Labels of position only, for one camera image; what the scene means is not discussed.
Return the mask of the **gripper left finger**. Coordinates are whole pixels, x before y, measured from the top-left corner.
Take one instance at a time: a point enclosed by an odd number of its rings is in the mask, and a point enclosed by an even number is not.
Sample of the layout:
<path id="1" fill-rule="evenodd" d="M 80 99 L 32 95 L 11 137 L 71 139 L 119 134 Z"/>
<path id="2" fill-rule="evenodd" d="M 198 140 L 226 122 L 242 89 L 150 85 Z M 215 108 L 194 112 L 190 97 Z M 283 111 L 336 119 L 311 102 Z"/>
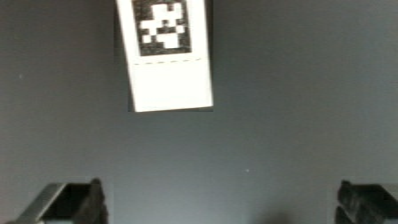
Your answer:
<path id="1" fill-rule="evenodd" d="M 11 224 L 111 224 L 102 180 L 50 183 Z"/>

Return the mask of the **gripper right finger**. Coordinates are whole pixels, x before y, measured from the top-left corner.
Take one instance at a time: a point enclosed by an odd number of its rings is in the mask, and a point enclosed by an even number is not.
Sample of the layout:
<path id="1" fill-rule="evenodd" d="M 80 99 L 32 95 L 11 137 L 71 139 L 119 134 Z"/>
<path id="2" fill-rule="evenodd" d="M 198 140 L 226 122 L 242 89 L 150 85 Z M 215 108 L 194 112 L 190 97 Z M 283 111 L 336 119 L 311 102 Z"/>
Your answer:
<path id="1" fill-rule="evenodd" d="M 342 181 L 334 224 L 398 224 L 398 199 L 381 184 Z"/>

